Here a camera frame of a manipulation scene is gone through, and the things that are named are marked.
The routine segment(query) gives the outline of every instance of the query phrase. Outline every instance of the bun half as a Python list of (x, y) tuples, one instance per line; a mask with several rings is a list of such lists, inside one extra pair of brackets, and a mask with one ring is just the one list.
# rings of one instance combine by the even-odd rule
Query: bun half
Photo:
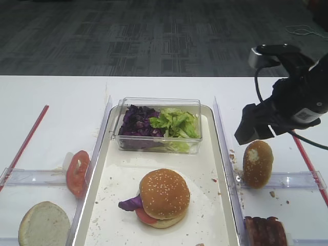
[(149, 216), (161, 220), (179, 218), (178, 221), (185, 216), (190, 191), (178, 173), (169, 169), (152, 171), (143, 177), (139, 189), (143, 209)]
[(44, 201), (25, 214), (19, 226), (18, 242), (20, 246), (64, 246), (69, 229), (65, 211)]

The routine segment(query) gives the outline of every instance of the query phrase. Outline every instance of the red straw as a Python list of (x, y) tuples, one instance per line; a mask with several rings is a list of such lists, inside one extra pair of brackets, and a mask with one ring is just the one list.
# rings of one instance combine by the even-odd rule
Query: red straw
[(42, 109), (39, 117), (37, 118), (36, 122), (34, 123), (32, 129), (30, 130), (29, 134), (27, 135), (27, 137), (25, 138), (22, 146), (20, 147), (19, 151), (17, 152), (15, 158), (13, 159), (13, 161), (11, 162), (8, 172), (6, 173), (5, 176), (5, 182), (7, 181), (9, 175), (12, 172), (12, 169), (15, 168), (19, 158), (21, 157), (22, 153), (24, 152), (24, 149), (26, 148), (27, 144), (29, 143), (29, 141), (31, 140), (34, 132), (36, 131), (37, 127), (40, 125), (44, 115), (46, 114), (46, 112), (48, 111), (49, 105), (45, 105), (44, 108)]
[(301, 141), (297, 138), (297, 137), (294, 137), (293, 136), (293, 139), (297, 145), (297, 148), (299, 150), (299, 152), (301, 153), (306, 165), (307, 165), (307, 168), (312, 172), (312, 175), (313, 175), (313, 178), (315, 180), (315, 182), (317, 183), (318, 187), (319, 187), (319, 191), (321, 193), (321, 196), (324, 200), (324, 202), (326, 203), (327, 207), (328, 207), (328, 194), (327, 194), (327, 191), (325, 189), (320, 189), (323, 187), (322, 183), (321, 183), (321, 180), (318, 178), (317, 174), (315, 173), (315, 168), (308, 156), (308, 154), (306, 153)]

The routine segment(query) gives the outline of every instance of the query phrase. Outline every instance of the purple cabbage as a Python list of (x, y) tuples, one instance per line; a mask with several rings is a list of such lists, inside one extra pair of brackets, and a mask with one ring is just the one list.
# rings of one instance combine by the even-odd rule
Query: purple cabbage
[[(164, 137), (161, 129), (151, 127), (149, 122), (149, 118), (158, 118), (159, 114), (159, 112), (146, 106), (131, 105), (124, 115), (123, 124), (118, 134), (123, 136)], [(162, 146), (162, 143), (140, 139), (121, 139), (120, 145), (124, 149), (138, 150), (159, 147)]]
[(146, 106), (131, 105), (124, 115), (123, 124), (118, 134), (124, 136), (164, 137), (160, 129), (150, 126), (148, 119), (151, 117), (159, 117), (159, 112)]
[(140, 195), (137, 195), (134, 198), (131, 198), (126, 201), (120, 201), (118, 207), (125, 211), (134, 211), (136, 209), (142, 208), (142, 200)]

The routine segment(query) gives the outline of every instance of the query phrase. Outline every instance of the bottom bun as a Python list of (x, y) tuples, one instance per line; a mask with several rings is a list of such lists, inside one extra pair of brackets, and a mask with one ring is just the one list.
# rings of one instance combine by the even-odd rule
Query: bottom bun
[(20, 246), (64, 246), (69, 229), (65, 211), (44, 201), (25, 214), (19, 226), (18, 243)]
[(141, 219), (140, 219), (140, 221), (147, 224), (147, 225), (149, 225), (149, 226), (151, 226), (151, 227), (158, 228), (158, 229), (164, 229), (164, 228), (167, 228), (167, 227), (171, 227), (174, 224), (177, 224), (180, 220), (182, 220), (185, 217), (186, 213), (187, 213), (187, 210), (185, 210), (185, 212), (180, 214), (178, 217), (175, 217), (173, 219), (159, 219), (159, 220), (157, 220), (156, 223), (153, 223), (153, 224), (145, 223)]

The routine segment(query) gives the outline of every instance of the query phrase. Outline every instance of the tomato slice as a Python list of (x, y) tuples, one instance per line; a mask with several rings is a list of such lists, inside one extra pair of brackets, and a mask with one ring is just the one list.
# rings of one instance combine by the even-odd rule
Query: tomato slice
[(66, 185), (76, 198), (82, 198), (85, 185), (85, 175), (90, 162), (86, 151), (77, 152), (66, 172)]
[(148, 214), (146, 214), (143, 208), (136, 209), (135, 212), (139, 219), (146, 224), (154, 224), (157, 222), (157, 219), (150, 217)]

